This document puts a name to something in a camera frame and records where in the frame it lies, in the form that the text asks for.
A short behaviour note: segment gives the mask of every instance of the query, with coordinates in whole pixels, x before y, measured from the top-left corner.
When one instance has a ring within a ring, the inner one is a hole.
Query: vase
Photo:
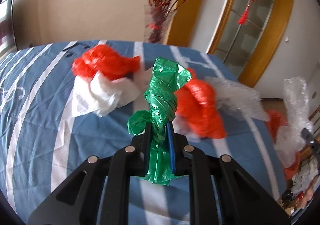
[[[173,20],[176,10],[167,10],[163,12],[161,9],[145,6],[145,31],[144,42],[163,44],[169,29],[170,23]]]

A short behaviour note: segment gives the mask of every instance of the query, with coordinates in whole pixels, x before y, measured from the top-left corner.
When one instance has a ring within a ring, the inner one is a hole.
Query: green plastic bag
[[[137,111],[128,121],[129,133],[138,135],[147,122],[152,123],[150,162],[145,180],[168,185],[175,178],[171,172],[170,154],[165,139],[165,125],[175,118],[177,98],[174,92],[192,78],[191,73],[176,62],[158,57],[152,71],[148,90],[144,93],[150,111]]]

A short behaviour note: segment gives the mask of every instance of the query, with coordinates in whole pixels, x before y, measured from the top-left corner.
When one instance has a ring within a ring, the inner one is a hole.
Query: beige wall
[[[145,0],[14,0],[18,48],[86,39],[142,40]]]

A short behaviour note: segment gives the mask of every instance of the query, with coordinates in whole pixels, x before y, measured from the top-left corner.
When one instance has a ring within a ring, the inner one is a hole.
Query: silver screw
[[[183,149],[184,149],[184,151],[186,151],[186,152],[192,152],[193,149],[195,149],[195,148],[194,148],[193,146],[187,145],[187,146],[185,146]]]
[[[88,163],[90,163],[90,164],[93,164],[93,163],[95,163],[97,161],[98,161],[98,158],[96,156],[90,156],[88,158]]]
[[[229,155],[223,155],[223,156],[221,157],[221,159],[222,159],[223,162],[228,163],[228,162],[231,161],[231,156],[229,156]]]
[[[127,153],[132,153],[133,151],[136,150],[136,148],[134,146],[127,146],[125,149],[124,149]]]

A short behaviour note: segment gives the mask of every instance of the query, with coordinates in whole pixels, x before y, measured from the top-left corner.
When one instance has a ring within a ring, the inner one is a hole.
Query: blue striped bedsheet
[[[235,80],[215,57],[189,48],[142,42],[91,40],[33,47],[0,61],[0,189],[27,221],[31,212],[87,157],[113,155],[128,145],[127,121],[148,109],[141,95],[134,102],[99,118],[71,117],[74,75],[71,65],[85,46],[107,43],[127,57],[141,56],[140,71],[128,77],[140,82],[158,56],[177,61],[206,76]],[[262,121],[238,121],[221,112],[228,136],[195,144],[206,154],[231,155],[275,199],[285,190],[279,159]],[[189,224],[188,178],[169,186],[131,178],[129,224]]]

